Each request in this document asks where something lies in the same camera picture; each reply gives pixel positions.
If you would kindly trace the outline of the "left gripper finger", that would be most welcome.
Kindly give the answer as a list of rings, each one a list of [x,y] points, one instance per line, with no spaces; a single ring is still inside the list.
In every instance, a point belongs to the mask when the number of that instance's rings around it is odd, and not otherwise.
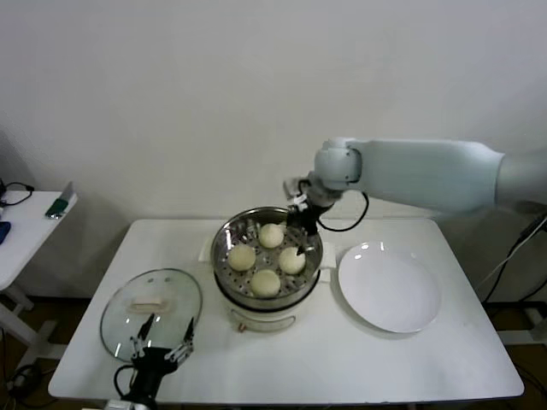
[[[194,325],[195,318],[192,317],[183,336],[182,342],[176,347],[173,348],[169,354],[169,360],[186,360],[194,350],[193,347],[193,336],[194,336]]]
[[[150,329],[154,324],[156,315],[151,313],[148,319],[140,326],[136,336],[130,337],[130,343],[132,346],[132,358],[138,358],[144,356],[144,349],[148,346],[147,337],[150,333]]]

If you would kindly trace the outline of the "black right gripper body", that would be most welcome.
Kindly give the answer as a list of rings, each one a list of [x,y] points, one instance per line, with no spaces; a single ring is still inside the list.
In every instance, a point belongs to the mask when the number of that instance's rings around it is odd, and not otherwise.
[[[286,225],[298,230],[304,230],[307,234],[318,233],[318,220],[321,216],[321,208],[308,203],[290,205],[286,218]]]

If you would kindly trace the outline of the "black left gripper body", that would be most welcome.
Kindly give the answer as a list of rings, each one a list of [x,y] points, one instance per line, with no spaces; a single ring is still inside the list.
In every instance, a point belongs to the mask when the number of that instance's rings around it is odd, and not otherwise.
[[[142,355],[132,359],[136,376],[129,395],[157,395],[162,379],[178,370],[177,361],[170,358],[170,352],[168,348],[149,347],[144,348]]]

